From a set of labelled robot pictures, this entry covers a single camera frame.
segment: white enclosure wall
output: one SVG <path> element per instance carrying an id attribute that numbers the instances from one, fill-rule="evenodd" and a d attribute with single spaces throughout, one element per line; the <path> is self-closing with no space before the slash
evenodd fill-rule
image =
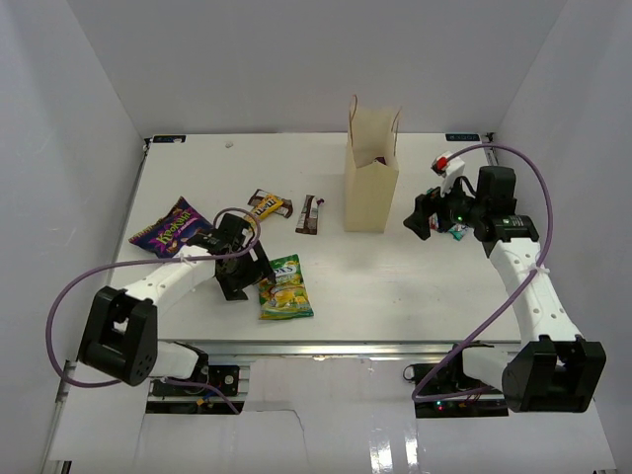
<path id="1" fill-rule="evenodd" d="M 352 94 L 403 131 L 493 131 L 564 0 L 69 0 L 134 125 L 342 131 Z"/>
<path id="2" fill-rule="evenodd" d="M 555 211 L 548 266 L 572 318 L 608 356 L 595 394 L 620 472 L 632 472 L 632 1 L 573 0 L 534 61 L 499 141 L 541 168 Z M 545 231 L 541 191 L 518 168 L 519 210 Z"/>
<path id="3" fill-rule="evenodd" d="M 48 307 L 111 260 L 142 141 L 65 0 L 0 1 L 0 471 L 39 472 L 59 379 L 43 344 Z M 90 295 L 55 327 L 73 357 Z"/>

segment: brown paper bag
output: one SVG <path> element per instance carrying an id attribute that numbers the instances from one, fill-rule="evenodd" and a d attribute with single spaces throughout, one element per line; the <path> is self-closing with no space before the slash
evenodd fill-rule
<path id="1" fill-rule="evenodd" d="M 399 111 L 357 106 L 349 109 L 345 163 L 345 230 L 384 232 L 399 166 L 395 148 Z M 383 157 L 386 165 L 375 161 Z"/>

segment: white platform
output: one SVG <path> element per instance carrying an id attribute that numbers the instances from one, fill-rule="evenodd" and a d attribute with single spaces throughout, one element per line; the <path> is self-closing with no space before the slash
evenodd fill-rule
<path id="1" fill-rule="evenodd" d="M 249 301 L 228 303 L 211 280 L 164 315 L 161 339 L 458 341 L 505 300 L 505 288 L 473 235 L 456 242 L 434 233 L 422 242 L 402 225 L 415 196 L 439 184 L 430 170 L 436 155 L 471 142 L 447 142 L 438 133 L 400 134 L 401 172 L 386 232 L 364 234 L 342 226 L 346 140 L 343 133 L 188 135 L 184 143 L 151 145 L 118 260 L 151 255 L 126 239 L 164 215 L 179 196 L 211 220 L 223 207 L 247 207 L 249 196 L 262 188 L 294 203 L 289 219 L 274 214 L 262 223 L 262 243 L 271 259 L 299 255 L 315 312 L 313 318 L 260 321 L 255 288 L 248 290 Z M 233 146 L 227 148 L 228 142 Z M 477 150 L 465 160 L 475 185 L 485 154 Z M 325 200 L 317 236 L 294 232 L 306 194 Z M 152 270 L 116 270 L 112 285 Z M 513 312 L 482 339 L 518 341 Z"/>

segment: red button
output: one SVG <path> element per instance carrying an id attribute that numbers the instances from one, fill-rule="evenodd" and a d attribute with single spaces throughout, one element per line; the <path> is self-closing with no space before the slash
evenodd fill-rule
<path id="1" fill-rule="evenodd" d="M 436 160 L 436 168 L 439 171 L 443 171 L 443 168 L 447 166 L 447 158 L 441 156 L 438 160 Z"/>

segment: candy bar wrapper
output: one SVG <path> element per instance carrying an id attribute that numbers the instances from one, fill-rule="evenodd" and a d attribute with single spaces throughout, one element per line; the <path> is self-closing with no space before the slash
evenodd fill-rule
<path id="1" fill-rule="evenodd" d="M 267 195 L 271 195 L 272 193 L 268 193 L 264 190 L 256 190 L 255 193 L 250 196 L 248 200 L 248 205 L 257 206 Z M 285 218 L 289 218 L 294 212 L 294 207 L 292 205 L 292 199 L 283 199 L 282 197 L 277 197 L 283 201 L 281 207 L 278 207 L 274 210 L 275 214 L 282 215 Z"/>
<path id="2" fill-rule="evenodd" d="M 296 224 L 296 233 L 298 234 L 318 234 L 318 206 L 325 202 L 321 197 L 307 195 L 305 204 Z"/>
<path id="3" fill-rule="evenodd" d="M 292 319 L 314 316 L 296 254 L 270 261 L 276 282 L 259 282 L 261 319 Z"/>
<path id="4" fill-rule="evenodd" d="M 207 234 L 212 228 L 210 222 L 180 197 L 167 215 L 130 237 L 129 243 L 164 259 L 176 255 L 194 235 Z"/>
<path id="5" fill-rule="evenodd" d="M 253 208 L 252 212 L 260 221 L 262 221 L 270 214 L 272 214 L 275 209 L 278 209 L 282 205 L 283 201 L 280 197 L 276 197 L 275 195 L 266 195 L 262 199 L 262 201 Z M 256 227 L 255 222 L 253 221 L 252 217 L 250 217 L 250 215 L 247 215 L 244 218 L 248 222 L 250 222 L 250 225 L 253 227 L 253 229 Z"/>

